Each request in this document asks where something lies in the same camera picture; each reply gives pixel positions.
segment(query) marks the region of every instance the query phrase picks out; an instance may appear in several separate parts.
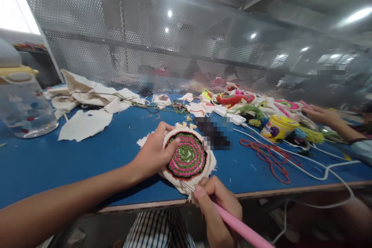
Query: fluffy yarn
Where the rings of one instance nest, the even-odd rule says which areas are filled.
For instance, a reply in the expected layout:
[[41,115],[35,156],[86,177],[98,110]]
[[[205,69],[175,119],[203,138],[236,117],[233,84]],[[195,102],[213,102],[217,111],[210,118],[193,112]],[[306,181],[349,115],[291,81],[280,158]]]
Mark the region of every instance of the fluffy yarn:
[[258,119],[250,119],[250,120],[248,121],[248,124],[249,124],[250,126],[253,126],[253,127],[256,127],[256,128],[261,127],[261,121],[258,120]]
[[307,137],[307,133],[302,131],[301,129],[297,128],[293,131],[294,137],[299,140],[303,140]]
[[261,119],[261,127],[265,127],[266,124],[269,122],[270,118],[264,116],[262,119]]
[[306,133],[307,136],[306,136],[305,140],[307,140],[309,142],[320,144],[325,140],[324,135],[320,132],[311,130],[311,129],[306,128],[306,127],[299,127],[298,129],[300,129],[301,131]]

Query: circular embroidery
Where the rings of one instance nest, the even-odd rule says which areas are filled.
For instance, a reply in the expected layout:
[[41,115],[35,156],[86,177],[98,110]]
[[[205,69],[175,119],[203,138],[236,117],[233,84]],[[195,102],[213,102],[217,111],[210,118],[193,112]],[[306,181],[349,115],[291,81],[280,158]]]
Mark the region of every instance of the circular embroidery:
[[192,133],[179,132],[170,137],[165,147],[176,138],[180,138],[172,160],[166,166],[166,170],[174,178],[190,180],[203,172],[207,161],[207,152],[201,148],[202,142]]

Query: perforated metal sheet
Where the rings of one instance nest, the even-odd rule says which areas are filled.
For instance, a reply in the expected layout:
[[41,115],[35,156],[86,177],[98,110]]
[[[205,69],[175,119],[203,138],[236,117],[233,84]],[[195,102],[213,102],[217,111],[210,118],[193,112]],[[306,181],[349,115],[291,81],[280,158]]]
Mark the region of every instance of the perforated metal sheet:
[[110,86],[219,90],[223,78],[252,87],[279,66],[292,70],[284,82],[294,83],[362,54],[204,0],[27,1],[59,68]]

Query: extension cord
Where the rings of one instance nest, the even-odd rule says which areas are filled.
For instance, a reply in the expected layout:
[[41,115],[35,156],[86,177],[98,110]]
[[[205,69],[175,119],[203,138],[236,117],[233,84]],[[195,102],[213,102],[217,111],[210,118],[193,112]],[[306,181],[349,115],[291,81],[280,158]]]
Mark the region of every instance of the extension cord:
[[222,106],[216,106],[213,112],[217,113],[219,116],[227,117],[229,122],[232,122],[234,123],[234,125],[237,126],[244,125],[246,121],[246,119],[243,116],[228,113],[227,109]]

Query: blue tabletop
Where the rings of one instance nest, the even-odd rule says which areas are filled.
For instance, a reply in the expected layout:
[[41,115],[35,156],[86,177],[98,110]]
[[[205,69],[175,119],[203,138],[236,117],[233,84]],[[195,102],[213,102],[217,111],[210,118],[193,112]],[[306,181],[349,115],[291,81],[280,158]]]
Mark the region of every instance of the blue tabletop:
[[[178,97],[170,95],[172,100]],[[77,109],[69,113],[69,118],[76,111]],[[78,143],[57,141],[60,129],[65,124],[63,117],[59,120],[58,129],[29,140],[16,138],[0,123],[0,144],[7,143],[0,147],[0,208],[42,191],[80,181],[129,163],[140,150],[136,142],[154,131],[160,121],[174,125],[176,122],[185,121],[185,117],[165,111],[160,111],[159,115],[151,114],[146,109],[130,107],[122,113],[114,114],[112,122],[103,132]],[[249,139],[248,137],[236,131],[227,134],[233,141],[232,148],[214,152],[217,168],[212,174],[217,175],[236,194],[340,182],[333,175],[326,181],[318,181],[287,165],[291,183],[282,184],[271,174],[268,163],[260,160],[253,150],[240,145],[239,139]],[[341,151],[328,143],[318,147],[341,156]],[[344,162],[317,150],[312,150],[312,153],[315,160],[325,165]],[[305,170],[318,177],[324,176],[321,167],[304,159],[300,160]],[[334,171],[346,182],[372,180],[371,168],[362,163],[337,167]],[[156,174],[132,189],[108,199],[103,205],[128,205],[183,198],[184,195]]]

